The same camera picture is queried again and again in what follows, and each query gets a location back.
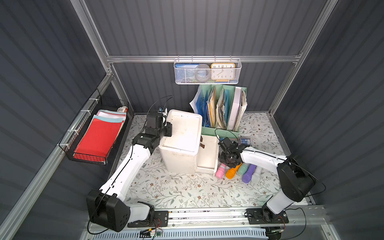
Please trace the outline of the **blue lid pencil tube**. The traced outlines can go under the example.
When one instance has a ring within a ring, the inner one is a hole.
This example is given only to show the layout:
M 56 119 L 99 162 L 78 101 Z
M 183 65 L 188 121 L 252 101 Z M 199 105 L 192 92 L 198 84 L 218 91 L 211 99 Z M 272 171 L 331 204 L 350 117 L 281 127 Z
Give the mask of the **blue lid pencil tube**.
M 240 137 L 239 138 L 239 143 L 247 146 L 252 145 L 252 140 L 250 138 L 245 138 L 245 137 Z

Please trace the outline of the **orange microphone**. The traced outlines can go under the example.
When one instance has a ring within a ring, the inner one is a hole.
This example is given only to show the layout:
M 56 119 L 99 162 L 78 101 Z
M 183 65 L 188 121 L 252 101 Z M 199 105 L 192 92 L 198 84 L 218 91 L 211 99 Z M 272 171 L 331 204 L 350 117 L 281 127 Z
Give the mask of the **orange microphone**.
M 239 164 L 239 165 L 237 165 L 236 167 L 234 167 L 234 168 L 230 168 L 227 172 L 226 172 L 226 178 L 227 179 L 232 179 L 232 178 L 234 178 L 234 176 L 236 175 L 236 173 L 237 173 L 237 171 L 238 171 L 238 169 L 240 168 L 240 166 L 241 166 L 242 164 Z

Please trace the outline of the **pink microphone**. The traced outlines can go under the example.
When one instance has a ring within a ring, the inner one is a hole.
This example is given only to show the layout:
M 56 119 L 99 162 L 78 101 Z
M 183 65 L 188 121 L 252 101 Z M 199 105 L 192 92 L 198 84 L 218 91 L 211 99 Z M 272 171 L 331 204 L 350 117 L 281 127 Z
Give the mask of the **pink microphone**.
M 226 164 L 221 163 L 217 168 L 217 171 L 215 173 L 215 177 L 218 179 L 222 179 L 226 174 L 226 167 L 227 167 Z

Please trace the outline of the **white bottom drawer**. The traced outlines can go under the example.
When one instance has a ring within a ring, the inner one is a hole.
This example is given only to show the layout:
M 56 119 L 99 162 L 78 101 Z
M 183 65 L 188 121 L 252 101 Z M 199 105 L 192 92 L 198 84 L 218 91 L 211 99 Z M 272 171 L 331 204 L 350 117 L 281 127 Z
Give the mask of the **white bottom drawer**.
M 218 168 L 218 158 L 219 140 L 217 137 L 201 135 L 196 171 L 214 176 Z

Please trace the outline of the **purple microphone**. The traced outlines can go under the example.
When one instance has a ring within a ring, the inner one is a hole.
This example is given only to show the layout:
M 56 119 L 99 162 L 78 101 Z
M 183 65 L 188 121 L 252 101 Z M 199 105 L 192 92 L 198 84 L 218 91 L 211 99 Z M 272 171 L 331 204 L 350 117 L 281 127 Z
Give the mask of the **purple microphone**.
M 247 171 L 243 174 L 242 181 L 248 184 L 252 180 L 252 176 L 257 169 L 256 165 L 249 164 Z

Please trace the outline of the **white drawer cabinet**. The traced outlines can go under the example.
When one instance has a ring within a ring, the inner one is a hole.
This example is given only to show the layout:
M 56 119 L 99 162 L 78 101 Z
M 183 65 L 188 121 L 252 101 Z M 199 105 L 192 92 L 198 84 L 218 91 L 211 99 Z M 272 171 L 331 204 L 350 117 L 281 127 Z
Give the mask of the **white drawer cabinet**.
M 172 136 L 163 137 L 159 150 L 167 171 L 193 175 L 201 141 L 202 116 L 170 110 L 167 121 L 172 124 Z

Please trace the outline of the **white microphone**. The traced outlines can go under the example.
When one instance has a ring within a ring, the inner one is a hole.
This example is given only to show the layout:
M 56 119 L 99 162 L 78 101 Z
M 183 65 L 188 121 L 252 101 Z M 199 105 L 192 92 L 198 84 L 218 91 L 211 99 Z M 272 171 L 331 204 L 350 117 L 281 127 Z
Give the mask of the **white microphone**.
M 252 183 L 253 184 L 256 185 L 256 184 L 258 184 L 260 182 L 262 170 L 263 170 L 263 168 L 256 167 L 255 172 L 252 175 Z

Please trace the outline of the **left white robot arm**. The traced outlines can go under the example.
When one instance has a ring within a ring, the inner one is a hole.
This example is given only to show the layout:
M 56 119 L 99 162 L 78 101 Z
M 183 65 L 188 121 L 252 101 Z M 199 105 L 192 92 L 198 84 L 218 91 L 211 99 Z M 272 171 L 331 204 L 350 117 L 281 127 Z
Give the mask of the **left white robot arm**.
M 133 138 L 129 154 L 123 162 L 99 190 L 88 193 L 89 224 L 120 232 L 130 223 L 154 223 L 153 205 L 144 202 L 127 205 L 125 200 L 133 180 L 159 146 L 161 138 L 172 136 L 172 124 L 167 121 L 167 115 L 166 108 L 148 113 L 145 125 Z

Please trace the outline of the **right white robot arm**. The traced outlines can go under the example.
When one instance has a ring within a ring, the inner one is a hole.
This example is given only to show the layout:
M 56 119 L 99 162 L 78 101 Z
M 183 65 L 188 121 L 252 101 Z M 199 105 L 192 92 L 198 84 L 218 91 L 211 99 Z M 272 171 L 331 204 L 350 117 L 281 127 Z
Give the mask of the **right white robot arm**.
M 262 206 L 264 219 L 268 222 L 293 203 L 302 201 L 317 182 L 290 156 L 259 151 L 229 138 L 220 140 L 219 146 L 222 149 L 219 160 L 230 168 L 250 164 L 278 175 L 281 189 Z

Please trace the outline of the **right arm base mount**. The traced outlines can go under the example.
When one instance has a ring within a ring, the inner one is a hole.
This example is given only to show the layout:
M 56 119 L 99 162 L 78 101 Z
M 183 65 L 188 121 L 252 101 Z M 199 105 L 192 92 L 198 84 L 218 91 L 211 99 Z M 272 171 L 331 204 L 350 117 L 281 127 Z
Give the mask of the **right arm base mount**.
M 267 224 L 287 224 L 289 223 L 288 216 L 285 211 L 279 214 L 274 214 L 267 207 L 248 208 L 244 216 L 249 221 L 250 225 L 267 225 Z

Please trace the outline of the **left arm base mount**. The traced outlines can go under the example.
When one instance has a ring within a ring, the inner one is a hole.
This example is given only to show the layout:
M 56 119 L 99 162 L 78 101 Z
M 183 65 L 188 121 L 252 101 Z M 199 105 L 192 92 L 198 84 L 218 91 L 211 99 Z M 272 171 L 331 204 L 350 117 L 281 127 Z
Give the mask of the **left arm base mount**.
M 142 221 L 128 223 L 128 228 L 154 228 L 167 227 L 169 221 L 169 211 L 152 211 L 149 216 Z

